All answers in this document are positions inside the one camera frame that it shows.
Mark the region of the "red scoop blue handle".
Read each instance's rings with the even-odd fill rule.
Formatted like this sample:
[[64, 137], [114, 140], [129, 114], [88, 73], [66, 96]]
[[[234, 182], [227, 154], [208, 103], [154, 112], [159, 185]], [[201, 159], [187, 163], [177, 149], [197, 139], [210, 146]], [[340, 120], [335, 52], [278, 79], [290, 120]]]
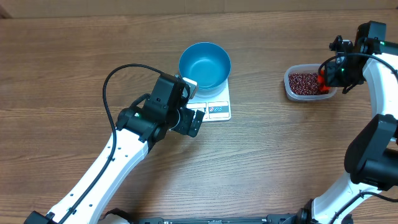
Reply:
[[321, 70], [317, 76], [318, 82], [318, 91], [320, 95], [328, 94], [330, 91], [330, 87], [325, 85], [324, 71]]

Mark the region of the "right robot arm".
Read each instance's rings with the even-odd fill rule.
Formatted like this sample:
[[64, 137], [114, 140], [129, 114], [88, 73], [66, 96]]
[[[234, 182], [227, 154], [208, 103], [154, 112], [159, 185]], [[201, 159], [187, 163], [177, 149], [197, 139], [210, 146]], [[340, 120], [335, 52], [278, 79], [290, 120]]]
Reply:
[[369, 21], [354, 42], [337, 36], [329, 44], [335, 56], [319, 66], [319, 81], [344, 94], [367, 83], [373, 117], [348, 146], [343, 175], [286, 223], [352, 223], [351, 211], [370, 197], [397, 202], [381, 194], [397, 185], [397, 151], [388, 148], [397, 141], [397, 44], [385, 38], [386, 24]]

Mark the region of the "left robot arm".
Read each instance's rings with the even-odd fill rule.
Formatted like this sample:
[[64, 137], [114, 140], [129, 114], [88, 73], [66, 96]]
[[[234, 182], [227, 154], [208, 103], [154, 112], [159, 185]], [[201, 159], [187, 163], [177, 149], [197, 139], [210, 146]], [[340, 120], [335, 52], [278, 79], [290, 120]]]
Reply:
[[79, 182], [46, 215], [33, 211], [26, 223], [131, 223], [120, 210], [103, 211], [124, 179], [169, 130], [195, 137], [204, 112], [187, 108], [196, 83], [161, 74], [150, 95], [123, 109], [105, 148]]

